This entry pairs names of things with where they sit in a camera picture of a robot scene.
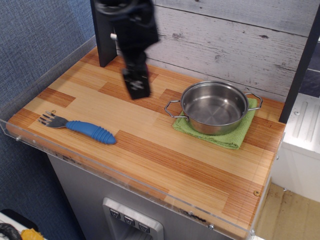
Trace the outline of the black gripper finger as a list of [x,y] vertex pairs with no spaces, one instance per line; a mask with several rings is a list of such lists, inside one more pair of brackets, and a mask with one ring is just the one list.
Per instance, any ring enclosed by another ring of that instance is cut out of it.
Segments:
[[132,100],[148,98],[150,96],[149,71],[146,64],[138,68],[123,68],[122,76]]

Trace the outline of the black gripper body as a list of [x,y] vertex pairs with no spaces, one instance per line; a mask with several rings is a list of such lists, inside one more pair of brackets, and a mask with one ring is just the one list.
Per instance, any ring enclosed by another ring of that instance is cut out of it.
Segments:
[[127,65],[145,65],[145,50],[159,41],[151,0],[97,0],[96,10],[107,17]]

